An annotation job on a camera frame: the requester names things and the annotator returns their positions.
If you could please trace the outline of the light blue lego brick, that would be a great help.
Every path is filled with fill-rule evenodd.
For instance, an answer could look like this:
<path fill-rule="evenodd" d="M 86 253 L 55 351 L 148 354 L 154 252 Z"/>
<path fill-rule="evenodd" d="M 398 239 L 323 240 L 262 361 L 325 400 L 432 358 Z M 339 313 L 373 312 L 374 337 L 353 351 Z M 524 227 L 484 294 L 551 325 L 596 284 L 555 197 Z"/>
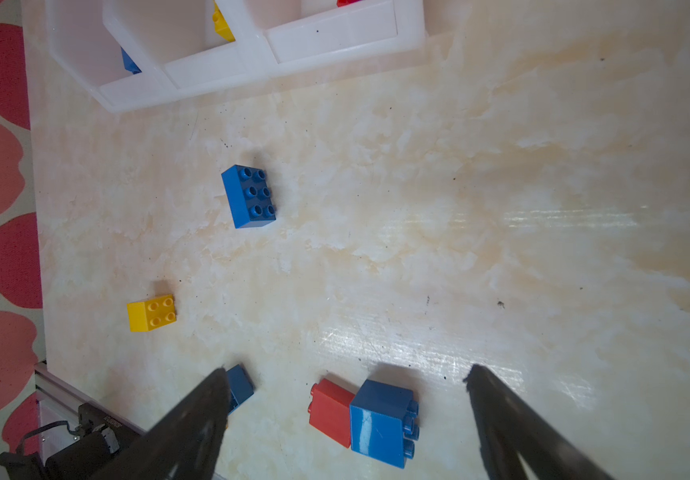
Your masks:
<path fill-rule="evenodd" d="M 366 380 L 349 405 L 351 450 L 403 469 L 419 439 L 419 404 L 410 389 Z"/>

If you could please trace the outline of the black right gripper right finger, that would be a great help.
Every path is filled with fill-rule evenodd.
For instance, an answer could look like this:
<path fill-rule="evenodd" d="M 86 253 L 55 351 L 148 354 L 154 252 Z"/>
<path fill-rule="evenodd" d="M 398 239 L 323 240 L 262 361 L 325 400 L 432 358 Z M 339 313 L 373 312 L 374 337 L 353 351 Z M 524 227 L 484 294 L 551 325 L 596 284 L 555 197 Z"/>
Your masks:
<path fill-rule="evenodd" d="M 525 479 L 525 466 L 539 479 L 611 477 L 486 366 L 474 364 L 465 383 L 491 479 Z"/>

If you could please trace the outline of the red small lego brick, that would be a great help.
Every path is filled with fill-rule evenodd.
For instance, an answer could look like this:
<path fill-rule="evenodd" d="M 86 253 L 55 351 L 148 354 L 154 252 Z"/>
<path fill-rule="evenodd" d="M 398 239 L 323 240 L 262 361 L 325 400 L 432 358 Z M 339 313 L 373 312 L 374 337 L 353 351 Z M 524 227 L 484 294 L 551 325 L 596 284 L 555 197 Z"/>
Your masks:
<path fill-rule="evenodd" d="M 309 424 L 345 448 L 351 447 L 350 404 L 355 394 L 322 379 L 311 387 Z"/>

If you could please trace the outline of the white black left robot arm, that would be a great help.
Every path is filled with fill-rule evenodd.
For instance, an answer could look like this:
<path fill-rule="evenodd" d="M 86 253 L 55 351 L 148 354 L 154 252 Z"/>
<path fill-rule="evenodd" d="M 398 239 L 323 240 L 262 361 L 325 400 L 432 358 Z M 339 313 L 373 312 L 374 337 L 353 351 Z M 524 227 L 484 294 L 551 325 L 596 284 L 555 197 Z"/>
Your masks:
<path fill-rule="evenodd" d="M 43 459 L 27 454 L 26 442 L 54 428 L 64 427 L 77 440 Z M 78 424 L 59 420 L 24 434 L 13 452 L 0 454 L 0 466 L 11 479 L 89 479 L 127 450 L 142 431 L 131 423 L 88 402 L 78 408 Z"/>

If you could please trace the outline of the yellow small lego brick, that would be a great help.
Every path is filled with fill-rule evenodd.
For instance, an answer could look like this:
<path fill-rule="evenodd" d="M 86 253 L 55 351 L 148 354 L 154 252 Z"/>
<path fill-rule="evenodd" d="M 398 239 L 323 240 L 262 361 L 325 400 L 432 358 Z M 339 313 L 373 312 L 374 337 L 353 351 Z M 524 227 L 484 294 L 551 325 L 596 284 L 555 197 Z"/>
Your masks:
<path fill-rule="evenodd" d="M 226 21 L 224 15 L 222 14 L 217 2 L 214 1 L 213 5 L 214 5 L 214 11 L 212 14 L 212 21 L 214 24 L 215 33 L 219 37 L 224 39 L 226 42 L 234 42 L 235 37 L 234 37 L 234 35 L 233 35 L 233 33 L 232 33 L 232 31 L 231 31 L 231 29 L 230 29 L 230 27 Z"/>

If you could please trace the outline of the red long lego brick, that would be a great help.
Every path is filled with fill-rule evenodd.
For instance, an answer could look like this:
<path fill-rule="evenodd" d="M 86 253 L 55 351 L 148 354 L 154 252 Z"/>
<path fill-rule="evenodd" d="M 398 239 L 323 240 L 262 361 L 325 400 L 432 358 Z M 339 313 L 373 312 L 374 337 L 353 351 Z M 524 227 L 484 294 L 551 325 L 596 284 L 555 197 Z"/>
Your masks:
<path fill-rule="evenodd" d="M 351 4 L 354 4 L 356 2 L 359 2 L 360 0 L 337 0 L 336 5 L 338 8 L 345 7 Z"/>

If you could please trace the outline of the dark blue lego brick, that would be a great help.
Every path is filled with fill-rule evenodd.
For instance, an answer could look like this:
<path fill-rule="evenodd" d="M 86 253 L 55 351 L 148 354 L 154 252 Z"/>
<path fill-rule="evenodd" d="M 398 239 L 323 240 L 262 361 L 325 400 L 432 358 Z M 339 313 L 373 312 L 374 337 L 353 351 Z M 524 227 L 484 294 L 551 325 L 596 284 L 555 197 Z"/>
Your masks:
<path fill-rule="evenodd" d="M 229 412 L 232 413 L 254 394 L 254 386 L 242 364 L 227 371 L 230 392 Z"/>

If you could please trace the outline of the small blue lego brick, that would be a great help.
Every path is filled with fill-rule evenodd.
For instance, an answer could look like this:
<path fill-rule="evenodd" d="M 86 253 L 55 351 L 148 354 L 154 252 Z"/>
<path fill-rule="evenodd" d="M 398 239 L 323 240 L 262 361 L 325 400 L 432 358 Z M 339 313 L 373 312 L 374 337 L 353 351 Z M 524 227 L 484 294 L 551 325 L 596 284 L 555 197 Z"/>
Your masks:
<path fill-rule="evenodd" d="M 121 53 L 122 53 L 122 60 L 123 60 L 124 69 L 127 72 L 131 73 L 132 75 L 139 74 L 141 72 L 141 69 L 132 60 L 132 58 L 128 55 L 128 53 L 124 49 L 121 49 Z"/>

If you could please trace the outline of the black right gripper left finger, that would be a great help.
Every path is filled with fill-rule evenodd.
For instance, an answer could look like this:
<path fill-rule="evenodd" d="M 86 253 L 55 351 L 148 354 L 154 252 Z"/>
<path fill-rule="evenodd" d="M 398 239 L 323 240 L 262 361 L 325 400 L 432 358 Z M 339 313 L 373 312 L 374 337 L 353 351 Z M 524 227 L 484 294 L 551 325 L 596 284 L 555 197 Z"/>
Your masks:
<path fill-rule="evenodd" d="M 211 479 L 230 406 L 227 372 L 214 370 L 95 479 Z"/>

